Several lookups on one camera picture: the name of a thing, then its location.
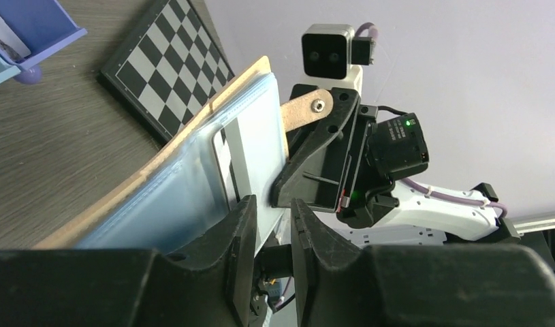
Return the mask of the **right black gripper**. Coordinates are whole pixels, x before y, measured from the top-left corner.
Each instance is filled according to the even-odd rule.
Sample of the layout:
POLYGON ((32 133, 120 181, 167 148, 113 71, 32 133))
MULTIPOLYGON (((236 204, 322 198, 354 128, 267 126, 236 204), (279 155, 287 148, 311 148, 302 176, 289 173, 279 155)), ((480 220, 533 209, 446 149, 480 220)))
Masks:
POLYGON ((397 181, 427 170, 428 147, 415 113, 358 107, 361 96, 352 89, 330 94, 331 113, 315 122, 275 179, 270 203, 288 208, 303 200, 314 211, 338 211, 350 228, 370 228, 399 207, 397 181))

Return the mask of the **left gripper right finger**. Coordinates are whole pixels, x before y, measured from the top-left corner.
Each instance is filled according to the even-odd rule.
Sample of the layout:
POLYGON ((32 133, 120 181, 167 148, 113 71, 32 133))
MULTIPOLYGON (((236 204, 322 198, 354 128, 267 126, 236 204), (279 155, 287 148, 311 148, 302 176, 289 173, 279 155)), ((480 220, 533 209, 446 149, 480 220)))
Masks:
POLYGON ((555 274, 519 245, 359 248, 291 202, 300 326, 555 326, 555 274))

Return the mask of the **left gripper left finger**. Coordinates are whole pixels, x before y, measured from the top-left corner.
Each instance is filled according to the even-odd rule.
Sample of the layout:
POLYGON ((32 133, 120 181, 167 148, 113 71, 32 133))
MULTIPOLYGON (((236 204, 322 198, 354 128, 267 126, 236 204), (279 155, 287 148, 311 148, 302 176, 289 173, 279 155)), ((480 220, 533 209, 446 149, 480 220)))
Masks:
POLYGON ((246 326, 257 200, 175 253, 0 251, 0 326, 246 326))

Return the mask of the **beige leather card holder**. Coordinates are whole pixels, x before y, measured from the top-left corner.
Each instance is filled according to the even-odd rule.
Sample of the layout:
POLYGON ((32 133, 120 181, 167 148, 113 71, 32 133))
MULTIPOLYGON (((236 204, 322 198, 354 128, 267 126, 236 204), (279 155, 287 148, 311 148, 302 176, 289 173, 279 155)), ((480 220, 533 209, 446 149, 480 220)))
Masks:
POLYGON ((284 210, 270 190, 288 158, 286 133, 321 118, 328 91, 317 89, 281 103, 267 57, 232 78, 148 163, 44 240, 38 249, 157 249, 173 252, 203 235, 230 211, 212 150, 212 137, 232 119, 247 129, 257 197, 259 251, 284 210))

